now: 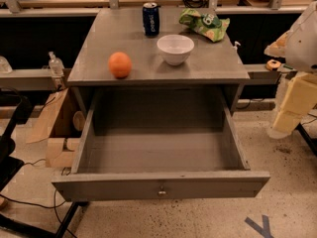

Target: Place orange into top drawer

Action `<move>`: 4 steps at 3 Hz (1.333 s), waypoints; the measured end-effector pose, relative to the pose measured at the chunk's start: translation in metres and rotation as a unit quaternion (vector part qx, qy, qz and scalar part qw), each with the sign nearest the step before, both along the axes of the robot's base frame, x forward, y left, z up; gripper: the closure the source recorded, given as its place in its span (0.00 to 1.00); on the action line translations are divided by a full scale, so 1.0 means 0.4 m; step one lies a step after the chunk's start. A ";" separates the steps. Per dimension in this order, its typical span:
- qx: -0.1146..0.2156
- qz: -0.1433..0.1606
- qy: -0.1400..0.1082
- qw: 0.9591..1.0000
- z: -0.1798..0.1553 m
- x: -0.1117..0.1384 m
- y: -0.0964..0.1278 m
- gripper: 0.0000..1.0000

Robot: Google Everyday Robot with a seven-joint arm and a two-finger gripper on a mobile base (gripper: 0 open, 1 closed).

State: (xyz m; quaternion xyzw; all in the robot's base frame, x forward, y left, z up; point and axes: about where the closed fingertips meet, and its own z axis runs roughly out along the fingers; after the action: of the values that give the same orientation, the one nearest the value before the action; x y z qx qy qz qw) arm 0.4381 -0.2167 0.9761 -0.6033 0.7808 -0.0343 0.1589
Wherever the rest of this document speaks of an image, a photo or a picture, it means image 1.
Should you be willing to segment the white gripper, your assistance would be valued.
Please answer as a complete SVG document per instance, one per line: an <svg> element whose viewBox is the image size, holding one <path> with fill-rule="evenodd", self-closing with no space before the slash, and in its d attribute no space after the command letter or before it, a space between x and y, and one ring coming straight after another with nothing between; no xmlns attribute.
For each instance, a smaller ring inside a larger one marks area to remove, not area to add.
<svg viewBox="0 0 317 238"><path fill-rule="evenodd" d="M305 71L291 80L283 78L277 88L267 133L271 138L282 139L289 136L317 105L317 2L312 2L288 33L268 45L264 53L274 58L285 57L288 65Z"/></svg>

